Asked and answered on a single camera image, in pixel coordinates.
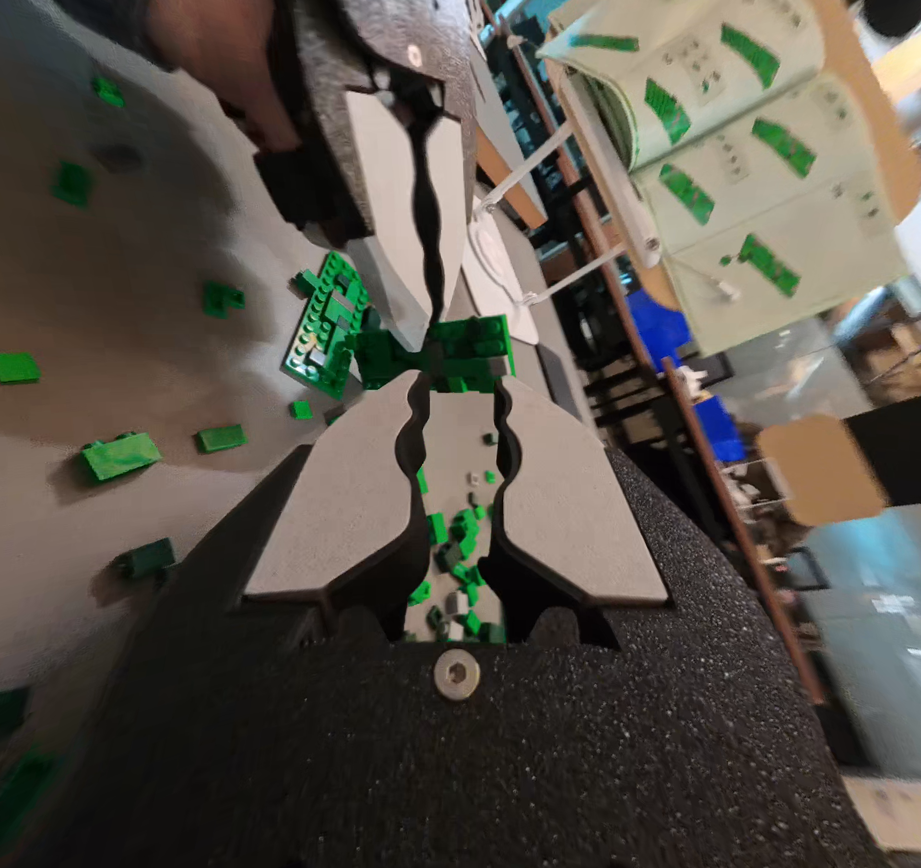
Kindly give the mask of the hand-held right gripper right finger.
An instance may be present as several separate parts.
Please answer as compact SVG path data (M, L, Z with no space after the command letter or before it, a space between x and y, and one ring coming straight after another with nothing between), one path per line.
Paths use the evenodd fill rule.
M496 384L497 464L482 562L506 608L662 606L669 592L598 437L506 376Z

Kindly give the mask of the green toy brick assembly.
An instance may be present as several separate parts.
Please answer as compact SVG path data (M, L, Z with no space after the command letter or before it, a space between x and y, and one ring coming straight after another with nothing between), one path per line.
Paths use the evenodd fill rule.
M379 390L409 370L425 374L431 390L442 393L493 393L497 380L516 376L503 314L434 323L417 352L382 329L352 333L347 342L365 390Z

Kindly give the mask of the black desk mat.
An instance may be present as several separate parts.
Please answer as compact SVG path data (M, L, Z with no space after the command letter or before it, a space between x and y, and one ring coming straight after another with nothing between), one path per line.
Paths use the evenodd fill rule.
M577 421L583 422L582 413L570 386L565 365L559 355L552 348L542 343L536 344L535 352L541 365L551 401Z

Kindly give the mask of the grey desk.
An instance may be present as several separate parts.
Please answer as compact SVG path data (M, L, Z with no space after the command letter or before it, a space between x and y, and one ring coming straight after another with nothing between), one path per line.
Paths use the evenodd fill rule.
M280 372L319 265L274 211L250 144L188 77L2 0L2 692L27 690L2 757L60 751L153 598L113 560L185 556L323 431Z

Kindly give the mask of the building instruction booklet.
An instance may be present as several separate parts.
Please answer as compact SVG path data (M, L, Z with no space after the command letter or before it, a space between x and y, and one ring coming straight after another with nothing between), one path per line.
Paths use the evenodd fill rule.
M626 172L693 341L726 351L910 273L866 106L813 0L568 0L540 56Z

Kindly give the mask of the person's left hand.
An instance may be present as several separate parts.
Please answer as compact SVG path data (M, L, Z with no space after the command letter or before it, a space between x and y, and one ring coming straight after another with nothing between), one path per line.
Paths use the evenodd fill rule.
M261 149L301 141L272 83L267 46L273 0L149 0L146 35L169 65L239 110Z

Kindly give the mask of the tan rounded board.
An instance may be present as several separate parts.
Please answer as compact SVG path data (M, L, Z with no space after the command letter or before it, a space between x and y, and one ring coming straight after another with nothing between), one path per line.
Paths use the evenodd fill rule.
M789 515L816 528L881 515L889 496L846 426L834 416L805 416L764 428L755 438Z

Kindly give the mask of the black panel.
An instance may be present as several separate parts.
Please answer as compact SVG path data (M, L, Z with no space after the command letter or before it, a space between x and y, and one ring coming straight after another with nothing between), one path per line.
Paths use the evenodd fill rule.
M890 505L920 504L920 397L845 420Z

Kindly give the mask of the blue storage bin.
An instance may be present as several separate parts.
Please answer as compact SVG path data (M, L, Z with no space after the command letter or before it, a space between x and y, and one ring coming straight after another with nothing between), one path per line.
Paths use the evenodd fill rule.
M743 439L723 400L713 395L695 402L694 411L715 458L724 464L745 457Z
M685 315L658 304L643 288L629 294L626 304L656 374L663 373L665 357L679 364L681 348L693 341Z

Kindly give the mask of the green studded base plate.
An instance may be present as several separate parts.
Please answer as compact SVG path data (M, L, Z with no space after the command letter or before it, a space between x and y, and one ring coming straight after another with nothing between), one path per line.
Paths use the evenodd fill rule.
M308 269L298 273L293 287L305 304L283 356L282 372L340 400L369 295L361 276L336 251L327 253L318 273Z

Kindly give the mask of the scattered loose toy bricks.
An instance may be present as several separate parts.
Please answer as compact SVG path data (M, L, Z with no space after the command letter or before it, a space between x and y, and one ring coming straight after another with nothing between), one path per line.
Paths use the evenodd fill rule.
M74 751L4 781L41 810L21 865L217 866L425 825L464 708L431 642L395 638L423 582L431 397L414 376L354 402L334 437L248 359L272 298L205 275L228 191L178 114L92 68L2 73L2 434L71 450L74 516L40 529L2 447L2 528L57 582L93 555L150 587Z

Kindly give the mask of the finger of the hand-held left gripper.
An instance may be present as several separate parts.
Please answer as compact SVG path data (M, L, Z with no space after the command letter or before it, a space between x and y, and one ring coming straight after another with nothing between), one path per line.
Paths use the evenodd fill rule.
M433 322L453 299L467 242L468 200L461 123L438 118L430 131L430 183L438 216L437 273Z
M346 251L382 324L410 352L420 350L432 317L425 255L413 215L413 148L399 120L375 94L345 94L370 230Z

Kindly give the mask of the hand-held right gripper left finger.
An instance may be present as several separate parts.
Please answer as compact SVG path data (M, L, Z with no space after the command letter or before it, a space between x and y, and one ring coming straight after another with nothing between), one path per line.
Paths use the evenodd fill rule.
M245 587L255 600L405 602L424 578L418 472L430 379L405 371L354 402L310 447Z

